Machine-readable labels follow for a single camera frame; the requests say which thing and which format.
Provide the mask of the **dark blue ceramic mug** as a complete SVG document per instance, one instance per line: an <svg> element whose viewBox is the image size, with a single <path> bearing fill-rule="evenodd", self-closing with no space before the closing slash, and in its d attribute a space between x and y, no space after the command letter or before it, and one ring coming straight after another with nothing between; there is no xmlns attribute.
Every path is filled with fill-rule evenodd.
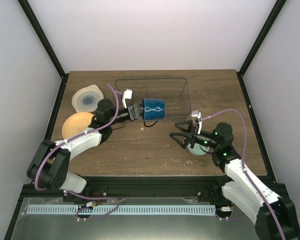
<svg viewBox="0 0 300 240"><path fill-rule="evenodd" d="M143 98L141 117L146 128L153 127L166 116L166 103L163 99Z"/></svg>

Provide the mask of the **light green patterned bowl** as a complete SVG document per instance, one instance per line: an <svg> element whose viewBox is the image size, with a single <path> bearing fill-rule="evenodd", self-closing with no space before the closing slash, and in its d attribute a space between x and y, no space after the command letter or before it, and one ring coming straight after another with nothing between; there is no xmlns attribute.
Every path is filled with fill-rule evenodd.
<svg viewBox="0 0 300 240"><path fill-rule="evenodd" d="M194 156L204 156L210 152L210 147L195 143L193 148L191 144L187 146L188 151Z"/></svg>

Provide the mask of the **black wire dish rack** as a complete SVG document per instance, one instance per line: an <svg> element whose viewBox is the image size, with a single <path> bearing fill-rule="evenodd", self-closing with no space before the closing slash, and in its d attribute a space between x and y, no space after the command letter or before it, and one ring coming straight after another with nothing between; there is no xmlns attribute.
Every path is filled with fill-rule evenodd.
<svg viewBox="0 0 300 240"><path fill-rule="evenodd" d="M165 101L165 120L184 120L192 112L188 82L184 77L122 78L115 81L115 90L132 90L127 104L140 104L142 99Z"/></svg>

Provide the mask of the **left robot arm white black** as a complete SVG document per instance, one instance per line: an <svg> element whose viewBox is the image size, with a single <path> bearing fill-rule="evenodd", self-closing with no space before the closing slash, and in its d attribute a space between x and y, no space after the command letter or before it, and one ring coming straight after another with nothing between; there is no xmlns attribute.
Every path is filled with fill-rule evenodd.
<svg viewBox="0 0 300 240"><path fill-rule="evenodd" d="M112 125L141 119L143 108L143 102L119 108L105 98L97 104L85 130L68 139L42 141L27 170L35 189L73 192L79 201L87 202L92 196L92 189L87 186L86 179L68 171L70 161L107 141L113 132Z"/></svg>

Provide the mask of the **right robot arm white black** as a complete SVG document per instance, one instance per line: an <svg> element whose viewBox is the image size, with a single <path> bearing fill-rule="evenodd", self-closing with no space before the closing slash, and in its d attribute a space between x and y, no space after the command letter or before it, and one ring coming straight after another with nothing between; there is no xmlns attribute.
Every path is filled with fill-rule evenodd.
<svg viewBox="0 0 300 240"><path fill-rule="evenodd" d="M176 122L179 132L170 133L182 148L195 145L212 149L211 157L216 167L230 177L230 181L212 188L213 198L234 203L254 224L261 240L293 240L300 230L295 204L266 186L243 163L242 156L233 147L233 129L221 122L213 131L201 129L198 119Z"/></svg>

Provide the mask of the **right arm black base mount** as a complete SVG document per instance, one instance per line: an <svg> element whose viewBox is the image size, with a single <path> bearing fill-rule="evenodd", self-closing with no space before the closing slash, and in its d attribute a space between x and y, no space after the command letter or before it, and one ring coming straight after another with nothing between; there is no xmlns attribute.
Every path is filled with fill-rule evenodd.
<svg viewBox="0 0 300 240"><path fill-rule="evenodd" d="M224 201L220 189L214 186L206 184L199 185L196 187L196 194L199 202L207 202L216 205Z"/></svg>

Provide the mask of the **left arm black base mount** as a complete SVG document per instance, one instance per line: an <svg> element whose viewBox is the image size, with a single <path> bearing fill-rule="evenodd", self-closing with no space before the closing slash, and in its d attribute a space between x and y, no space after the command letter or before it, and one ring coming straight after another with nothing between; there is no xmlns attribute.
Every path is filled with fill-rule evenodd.
<svg viewBox="0 0 300 240"><path fill-rule="evenodd" d="M81 198L76 195L70 194L66 190L59 190L63 193L64 202L72 203L85 203L89 202L89 199ZM108 195L109 188L107 186L98 186L98 187L88 187L85 188L79 195L87 198L102 198Z"/></svg>

